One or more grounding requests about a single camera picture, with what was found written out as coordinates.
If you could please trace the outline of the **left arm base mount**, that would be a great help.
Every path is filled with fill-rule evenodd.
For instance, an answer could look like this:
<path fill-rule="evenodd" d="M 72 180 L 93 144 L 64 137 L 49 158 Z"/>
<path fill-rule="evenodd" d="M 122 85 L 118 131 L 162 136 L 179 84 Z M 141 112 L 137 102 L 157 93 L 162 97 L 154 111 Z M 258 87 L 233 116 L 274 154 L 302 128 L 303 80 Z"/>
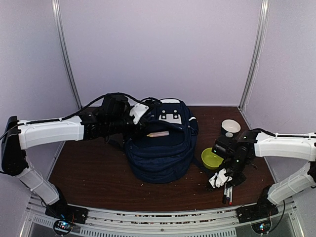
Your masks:
<path fill-rule="evenodd" d="M 49 205 L 43 199 L 41 204 L 46 208 L 45 214 L 56 218 L 53 223 L 53 230 L 58 236 L 65 236 L 69 234 L 77 224 L 85 224 L 88 209 L 69 205 L 63 196 Z"/>

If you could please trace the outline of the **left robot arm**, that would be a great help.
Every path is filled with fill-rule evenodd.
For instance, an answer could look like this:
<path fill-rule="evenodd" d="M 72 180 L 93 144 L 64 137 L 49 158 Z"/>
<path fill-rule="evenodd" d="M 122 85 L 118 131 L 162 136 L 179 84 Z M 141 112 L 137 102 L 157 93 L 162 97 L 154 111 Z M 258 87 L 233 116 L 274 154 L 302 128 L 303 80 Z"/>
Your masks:
<path fill-rule="evenodd" d="M 106 139 L 113 134 L 140 129 L 142 117 L 152 106 L 149 100 L 137 101 L 132 106 L 128 99 L 126 95 L 107 95 L 94 111 L 80 110 L 63 118 L 28 121 L 11 116 L 1 136 L 2 173 L 17 177 L 51 207 L 54 214 L 67 219 L 71 208 L 62 192 L 27 162 L 26 150 L 55 142 Z"/>

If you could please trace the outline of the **black marker pen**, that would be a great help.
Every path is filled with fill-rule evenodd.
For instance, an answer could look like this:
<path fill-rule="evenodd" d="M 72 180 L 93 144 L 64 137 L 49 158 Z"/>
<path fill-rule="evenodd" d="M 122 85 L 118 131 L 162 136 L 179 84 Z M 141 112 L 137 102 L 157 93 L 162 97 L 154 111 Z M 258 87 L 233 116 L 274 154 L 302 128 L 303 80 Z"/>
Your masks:
<path fill-rule="evenodd" d="M 224 188 L 224 194 L 223 194 L 223 198 L 222 198 L 222 203 L 226 204 L 227 201 L 227 188 Z"/>

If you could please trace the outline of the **cream glue tube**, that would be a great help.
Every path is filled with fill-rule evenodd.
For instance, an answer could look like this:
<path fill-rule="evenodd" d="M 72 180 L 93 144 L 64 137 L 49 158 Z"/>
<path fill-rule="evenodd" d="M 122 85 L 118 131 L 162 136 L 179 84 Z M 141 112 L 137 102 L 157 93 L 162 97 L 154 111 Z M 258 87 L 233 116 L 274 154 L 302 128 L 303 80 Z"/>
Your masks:
<path fill-rule="evenodd" d="M 168 135 L 169 135 L 169 131 L 161 131 L 161 132 L 151 132 L 147 134 L 147 137 L 157 138 L 157 137 L 163 137 L 163 136 L 168 136 Z"/>

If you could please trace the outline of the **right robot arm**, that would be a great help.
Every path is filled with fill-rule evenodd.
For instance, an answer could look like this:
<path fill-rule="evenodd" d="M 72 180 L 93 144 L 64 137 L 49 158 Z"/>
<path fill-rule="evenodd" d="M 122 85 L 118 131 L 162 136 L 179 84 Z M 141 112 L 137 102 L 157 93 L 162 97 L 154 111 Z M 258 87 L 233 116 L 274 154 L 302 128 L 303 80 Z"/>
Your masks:
<path fill-rule="evenodd" d="M 220 136 L 212 151 L 224 159 L 208 180 L 210 188 L 237 185 L 247 164 L 254 158 L 282 157 L 304 159 L 307 163 L 284 180 L 267 186 L 253 207 L 253 214 L 265 217 L 272 208 L 306 188 L 316 186 L 316 135 L 271 133 L 261 128 L 247 130 L 239 138 Z"/>

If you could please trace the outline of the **red marker pen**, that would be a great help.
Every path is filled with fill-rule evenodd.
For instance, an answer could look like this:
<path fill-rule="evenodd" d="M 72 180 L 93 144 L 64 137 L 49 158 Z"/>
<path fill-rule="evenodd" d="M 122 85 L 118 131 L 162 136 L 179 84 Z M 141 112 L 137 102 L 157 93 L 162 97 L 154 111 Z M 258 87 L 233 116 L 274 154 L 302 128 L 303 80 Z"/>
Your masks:
<path fill-rule="evenodd" d="M 233 186 L 229 188 L 229 205 L 232 205 L 233 202 Z"/>

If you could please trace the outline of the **blue marker pen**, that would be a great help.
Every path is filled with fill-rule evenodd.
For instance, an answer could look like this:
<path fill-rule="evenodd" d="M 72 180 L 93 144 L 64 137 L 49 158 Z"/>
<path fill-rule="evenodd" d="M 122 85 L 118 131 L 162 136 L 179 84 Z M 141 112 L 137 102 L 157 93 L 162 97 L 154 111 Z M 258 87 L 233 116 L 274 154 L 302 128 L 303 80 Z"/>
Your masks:
<path fill-rule="evenodd" d="M 226 188 L 226 200 L 229 202 L 230 201 L 230 194 L 231 194 L 231 188 L 228 187 Z"/>

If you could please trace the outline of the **navy blue student backpack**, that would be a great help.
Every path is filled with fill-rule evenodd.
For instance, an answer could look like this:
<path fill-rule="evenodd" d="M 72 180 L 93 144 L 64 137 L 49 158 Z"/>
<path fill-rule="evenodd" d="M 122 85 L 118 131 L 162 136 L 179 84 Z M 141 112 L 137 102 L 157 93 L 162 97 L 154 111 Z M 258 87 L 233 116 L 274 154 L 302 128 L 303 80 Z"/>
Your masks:
<path fill-rule="evenodd" d="M 214 173 L 195 157 L 198 122 L 187 105 L 179 99 L 162 99 L 162 105 L 144 117 L 149 120 L 145 134 L 124 136 L 123 144 L 108 143 L 124 152 L 133 174 L 148 183 L 163 184 L 180 179 L 191 163 L 205 172 Z M 150 138 L 151 132 L 169 131 L 168 136 Z"/>

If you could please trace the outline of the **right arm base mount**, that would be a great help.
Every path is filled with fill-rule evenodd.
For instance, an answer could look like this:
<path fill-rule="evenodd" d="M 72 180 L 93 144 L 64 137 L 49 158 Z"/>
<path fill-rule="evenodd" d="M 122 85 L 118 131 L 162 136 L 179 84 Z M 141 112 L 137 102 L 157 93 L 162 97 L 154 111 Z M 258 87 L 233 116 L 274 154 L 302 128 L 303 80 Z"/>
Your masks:
<path fill-rule="evenodd" d="M 268 200 L 259 198 L 253 205 L 237 208 L 236 214 L 239 223 L 250 223 L 253 232 L 262 236 L 273 229 L 271 217 L 278 214 L 278 208 Z"/>

